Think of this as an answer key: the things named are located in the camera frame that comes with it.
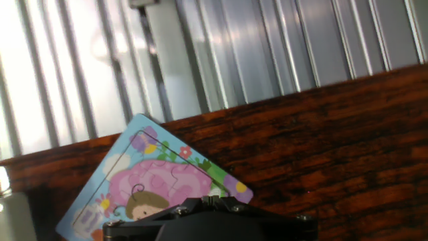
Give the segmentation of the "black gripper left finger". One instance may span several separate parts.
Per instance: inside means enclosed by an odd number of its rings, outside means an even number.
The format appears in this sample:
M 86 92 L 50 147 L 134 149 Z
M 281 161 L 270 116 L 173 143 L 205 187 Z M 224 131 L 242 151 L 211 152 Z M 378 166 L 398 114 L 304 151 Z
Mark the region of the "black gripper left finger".
M 103 224 L 103 241 L 132 240 L 133 238 L 156 236 L 160 229 L 169 222 L 206 211 L 211 204 L 211 197 L 187 198 L 182 204 L 165 209 L 159 213 L 139 219 L 125 222 L 124 220 L 112 220 Z

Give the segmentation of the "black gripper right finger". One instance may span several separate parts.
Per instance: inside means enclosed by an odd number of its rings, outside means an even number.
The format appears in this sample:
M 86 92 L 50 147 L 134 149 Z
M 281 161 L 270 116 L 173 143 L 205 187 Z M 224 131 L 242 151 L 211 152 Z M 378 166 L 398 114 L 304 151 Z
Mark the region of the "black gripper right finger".
M 243 231 L 248 240 L 303 240 L 318 239 L 318 220 L 308 214 L 281 216 L 255 208 L 234 197 L 210 197 L 210 210 L 225 214 L 218 224 L 233 231 Z

